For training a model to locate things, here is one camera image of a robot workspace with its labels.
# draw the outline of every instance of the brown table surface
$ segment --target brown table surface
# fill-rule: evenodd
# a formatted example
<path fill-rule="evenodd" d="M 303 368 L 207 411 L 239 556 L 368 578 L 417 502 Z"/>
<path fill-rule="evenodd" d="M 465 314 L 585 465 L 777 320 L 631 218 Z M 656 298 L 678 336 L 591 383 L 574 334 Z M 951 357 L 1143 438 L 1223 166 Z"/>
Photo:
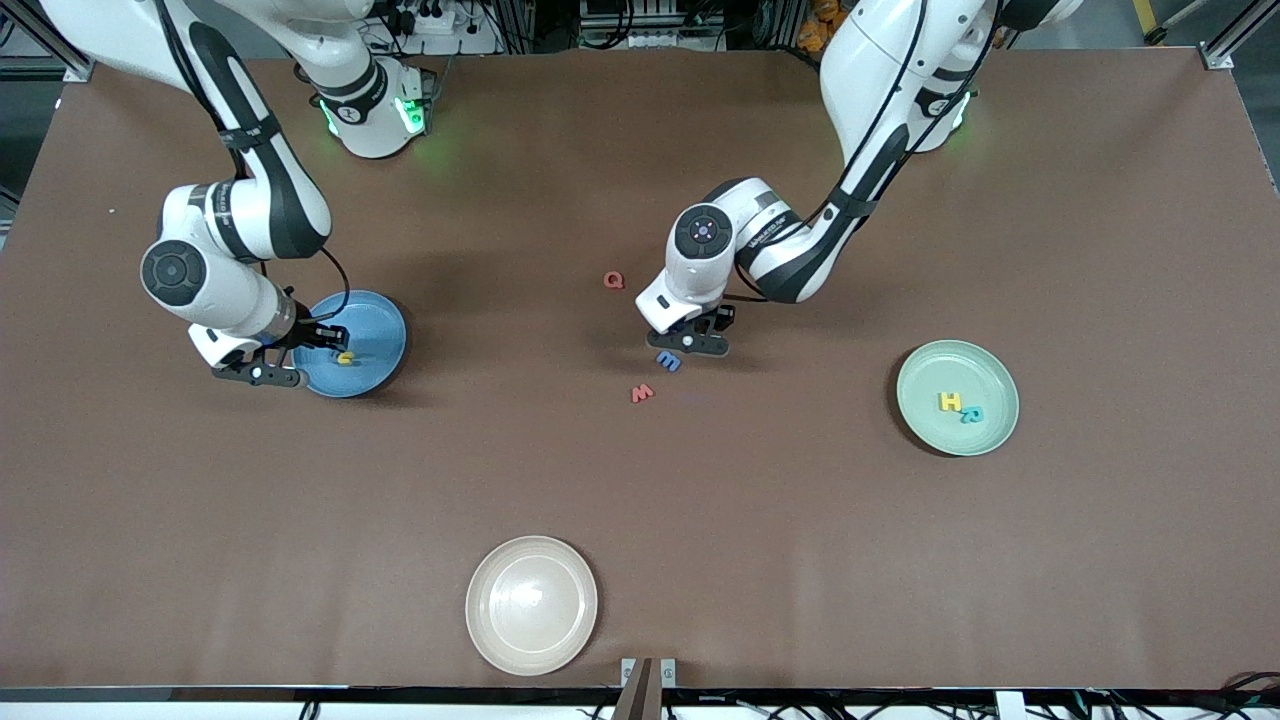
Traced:
<path fill-rule="evenodd" d="M 838 173 L 785 55 L 462 59 L 435 132 L 348 155 L 255 67 L 333 208 L 329 247 L 411 315 L 375 398 L 209 377 L 137 266 L 172 187 L 229 163 L 193 101 L 69 86 L 0 261 L 0 679 L 1216 687 L 1280 665 L 1280 204 L 1231 77 L 1189 50 L 997 53 L 803 306 L 745 306 L 676 374 L 632 296 L 673 218 Z M 621 270 L 626 292 L 600 277 Z M 323 260 L 273 277 L 315 301 Z M 890 404 L 960 337 L 1021 393 L 998 452 Z M 630 402 L 650 383 L 657 396 Z M 593 641 L 503 675 L 463 594 L 500 542 L 590 561 Z"/>

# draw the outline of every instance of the cable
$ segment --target cable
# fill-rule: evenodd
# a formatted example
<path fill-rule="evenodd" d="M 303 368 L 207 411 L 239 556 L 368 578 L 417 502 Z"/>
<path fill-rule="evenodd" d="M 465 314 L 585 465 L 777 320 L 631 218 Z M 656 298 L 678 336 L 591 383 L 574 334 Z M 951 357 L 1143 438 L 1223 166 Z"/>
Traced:
<path fill-rule="evenodd" d="M 781 50 L 787 55 L 791 55 L 796 60 L 800 60 L 801 63 L 809 65 L 809 68 L 813 69 L 813 72 L 820 73 L 822 70 L 822 64 L 819 64 L 818 60 L 814 60 L 812 55 L 809 55 L 804 50 L 800 50 L 795 45 L 769 45 L 768 47 L 765 47 L 765 50 Z"/>
<path fill-rule="evenodd" d="M 1004 6 L 1002 0 L 997 0 L 997 3 L 1001 6 Z M 840 173 L 840 179 L 836 181 L 836 184 L 835 184 L 833 190 L 838 190 L 840 186 L 845 184 L 845 179 L 849 178 L 849 173 L 852 172 L 852 169 L 854 169 L 854 163 L 858 161 L 858 158 L 863 154 L 863 150 L 867 147 L 867 143 L 870 142 L 872 135 L 876 132 L 876 127 L 879 126 L 881 119 L 884 117 L 884 113 L 888 110 L 890 104 L 893 101 L 893 96 L 899 92 L 899 88 L 902 85 L 902 77 L 906 74 L 906 68 L 908 68 L 908 65 L 910 65 L 911 56 L 915 55 L 915 47 L 920 42 L 920 35 L 922 35 L 922 31 L 924 29 L 924 13 L 925 13 L 927 9 L 928 9 L 928 0 L 920 0 L 920 12 L 916 14 L 916 18 L 915 18 L 915 32 L 911 33 L 911 44 L 906 47 L 906 55 L 905 55 L 906 61 L 904 61 L 902 65 L 897 69 L 897 77 L 893 78 L 893 85 L 890 86 L 890 91 L 884 96 L 884 101 L 881 102 L 879 110 L 876 111 L 876 118 L 867 127 L 867 133 L 863 135 L 861 142 L 858 143 L 858 147 L 849 156 L 849 161 L 845 163 L 845 169 Z M 982 56 L 978 58 L 978 64 L 974 65 L 974 72 L 977 72 L 977 68 L 978 68 L 979 64 L 982 64 Z M 942 115 L 938 115 L 938 118 L 934 118 L 933 123 L 936 124 L 940 118 L 942 118 Z M 933 129 L 933 124 L 929 126 L 929 131 L 932 131 L 932 129 Z M 925 133 L 922 136 L 922 140 L 923 140 L 923 137 L 928 137 L 929 131 L 925 131 Z M 881 186 L 881 192 L 883 192 L 883 190 L 886 187 L 888 187 L 888 182 L 893 179 L 893 174 L 896 172 L 896 168 L 900 167 L 900 165 L 901 165 L 901 163 L 899 163 L 897 165 L 895 165 L 895 170 L 891 170 L 891 173 L 888 176 L 888 179 L 886 179 L 884 183 Z M 792 225 L 787 231 L 783 231 L 778 236 L 778 238 L 774 240 L 773 242 L 782 242 L 783 240 L 787 240 L 791 236 L 794 236 L 797 232 L 800 232 L 800 228 L 809 227 L 809 223 L 812 223 L 818 217 L 818 214 L 822 213 L 822 209 L 826 205 L 827 205 L 826 201 L 822 202 L 820 205 L 818 205 L 818 208 L 815 208 L 813 213 L 809 213 L 809 217 L 805 219 L 805 222 L 803 222 L 800 224 L 796 224 L 796 225 Z"/>
<path fill-rule="evenodd" d="M 338 269 L 338 274 L 342 275 L 342 302 L 338 304 L 338 309 L 333 313 L 325 313 L 324 315 L 316 315 L 314 318 L 303 318 L 298 320 L 300 325 L 314 325 L 316 323 L 334 318 L 338 313 L 342 313 L 347 307 L 347 301 L 351 300 L 351 281 L 347 279 L 347 270 L 342 269 L 342 263 L 329 252 L 329 249 L 321 247 L 320 252 L 333 263 L 333 266 Z"/>
<path fill-rule="evenodd" d="M 764 720 L 780 720 L 782 717 L 782 714 L 786 712 L 787 710 L 799 710 L 801 715 L 808 717 L 808 720 L 818 720 L 817 717 L 813 716 L 813 714 L 810 714 L 804 707 L 800 707 L 799 705 L 783 705 L 782 707 L 771 712 L 769 716 L 765 717 Z"/>
<path fill-rule="evenodd" d="M 493 28 L 493 33 L 495 36 L 498 36 L 498 37 L 502 38 L 502 44 L 506 46 L 506 47 L 503 47 L 504 54 L 506 55 L 515 55 L 515 53 L 512 53 L 511 49 L 516 44 L 512 42 L 511 36 L 507 35 L 507 28 L 504 26 L 502 26 L 500 23 L 498 23 L 498 20 L 494 19 L 493 13 L 489 12 L 489 5 L 488 4 L 480 3 L 480 9 L 484 10 L 485 17 L 489 18 L 489 27 Z M 516 33 L 516 37 L 520 37 L 521 40 L 525 40 L 524 37 L 520 36 L 518 32 Z"/>
<path fill-rule="evenodd" d="M 622 44 L 623 40 L 627 38 L 627 36 L 631 35 L 631 27 L 635 23 L 635 18 L 636 18 L 635 0 L 626 0 L 626 5 L 618 6 L 617 29 L 609 33 L 603 45 L 593 45 L 585 40 L 581 40 L 581 37 L 579 38 L 579 42 L 584 47 L 590 47 L 591 50 L 611 50 L 613 47 L 617 47 L 618 45 Z M 626 28 L 622 27 L 623 20 L 626 20 Z"/>
<path fill-rule="evenodd" d="M 13 18 L 9 18 L 8 15 L 0 13 L 0 28 L 5 26 L 9 27 L 9 32 L 4 33 L 4 40 L 0 40 L 0 47 L 8 45 L 9 38 L 13 37 L 13 29 L 18 27 L 18 23 L 15 23 Z"/>
<path fill-rule="evenodd" d="M 1251 673 L 1229 685 L 1222 685 L 1221 692 L 1238 691 L 1245 685 L 1252 685 L 1258 680 L 1266 680 L 1267 678 L 1280 678 L 1280 673 Z"/>
<path fill-rule="evenodd" d="M 191 95 L 200 102 L 200 106 L 209 113 L 209 117 L 214 120 L 214 128 L 218 132 L 227 131 L 227 126 L 223 123 L 218 111 L 214 109 L 212 102 L 210 102 L 209 96 L 205 94 L 205 87 L 200 83 L 200 76 L 196 74 L 196 68 L 191 65 L 191 58 L 187 56 L 187 50 L 182 45 L 182 40 L 178 36 L 178 28 L 173 24 L 173 17 L 169 15 L 169 8 L 165 6 L 164 0 L 154 0 L 156 14 L 160 17 L 160 28 L 164 31 L 165 44 L 169 46 L 169 55 L 173 58 L 174 64 L 178 67 L 178 74 L 182 76 L 182 81 L 187 83 L 187 88 L 191 90 Z M 248 177 L 248 170 L 244 168 L 244 156 L 238 151 L 227 149 L 227 152 L 232 156 L 232 164 L 236 165 L 236 179 L 244 179 Z"/>

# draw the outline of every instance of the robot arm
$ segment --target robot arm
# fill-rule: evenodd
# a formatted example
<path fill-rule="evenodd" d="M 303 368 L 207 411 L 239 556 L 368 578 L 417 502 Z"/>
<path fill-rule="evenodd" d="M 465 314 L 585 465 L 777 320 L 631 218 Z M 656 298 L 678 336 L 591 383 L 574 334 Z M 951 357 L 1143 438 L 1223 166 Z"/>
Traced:
<path fill-rule="evenodd" d="M 252 264 L 319 252 L 329 237 L 329 208 L 236 51 L 180 0 L 113 0 L 92 10 L 46 0 L 45 9 L 87 54 L 192 92 L 210 110 L 242 167 L 236 178 L 168 195 L 160 238 L 142 259 L 142 284 L 192 323 L 188 334 L 215 375 L 298 384 L 296 370 L 264 370 L 262 350 L 340 348 L 346 331 L 310 318 Z"/>
<path fill-rule="evenodd" d="M 361 158 L 385 158 L 426 129 L 435 73 L 374 58 L 358 20 L 372 0 L 216 0 L 293 55 L 320 94 L 334 135 Z"/>
<path fill-rule="evenodd" d="M 765 300 L 812 297 L 902 163 L 960 126 L 993 17 L 1018 6 L 1024 23 L 1039 23 L 1079 3 L 860 0 L 822 60 L 822 97 L 845 159 L 836 186 L 808 220 L 759 178 L 726 182 L 685 210 L 668 233 L 666 268 L 636 297 L 654 329 L 649 343 L 726 354 L 714 331 L 733 320 L 721 300 L 735 266 Z"/>

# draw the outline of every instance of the light green plate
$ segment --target light green plate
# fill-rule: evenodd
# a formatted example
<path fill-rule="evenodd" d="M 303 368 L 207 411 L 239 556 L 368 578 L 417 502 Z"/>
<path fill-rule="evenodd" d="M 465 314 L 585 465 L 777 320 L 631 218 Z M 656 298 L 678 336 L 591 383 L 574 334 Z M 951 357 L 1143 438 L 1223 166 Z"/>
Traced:
<path fill-rule="evenodd" d="M 980 423 L 961 423 L 941 410 L 938 393 L 960 393 L 965 407 L 982 407 Z M 929 446 L 950 455 L 991 452 L 1018 424 L 1018 387 L 995 355 L 963 340 L 937 340 L 913 352 L 897 374 L 902 419 Z"/>

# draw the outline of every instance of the plate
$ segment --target plate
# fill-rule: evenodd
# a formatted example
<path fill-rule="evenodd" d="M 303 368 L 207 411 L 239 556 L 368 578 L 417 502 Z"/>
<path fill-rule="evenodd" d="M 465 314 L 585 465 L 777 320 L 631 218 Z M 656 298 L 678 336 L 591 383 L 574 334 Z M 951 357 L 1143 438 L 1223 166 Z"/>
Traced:
<path fill-rule="evenodd" d="M 342 293 L 316 302 L 312 315 L 333 313 L 342 305 Z M 328 347 L 297 347 L 293 365 L 307 374 L 311 392 L 325 397 L 356 397 L 387 382 L 404 359 L 408 331 L 404 315 L 387 297 L 369 290 L 353 290 L 347 306 L 324 324 L 347 328 L 347 350 L 355 354 L 349 365 L 338 364 L 338 351 Z"/>
<path fill-rule="evenodd" d="M 467 587 L 467 632 L 490 665 L 543 675 L 567 665 L 595 629 L 595 577 L 568 544 L 543 536 L 498 546 Z"/>
<path fill-rule="evenodd" d="M 980 407 L 982 421 L 942 410 L 940 393 L 952 392 L 964 407 Z M 963 340 L 938 340 L 908 356 L 897 374 L 897 406 L 911 432 L 948 455 L 991 452 L 1018 425 L 1014 377 L 995 355 Z"/>

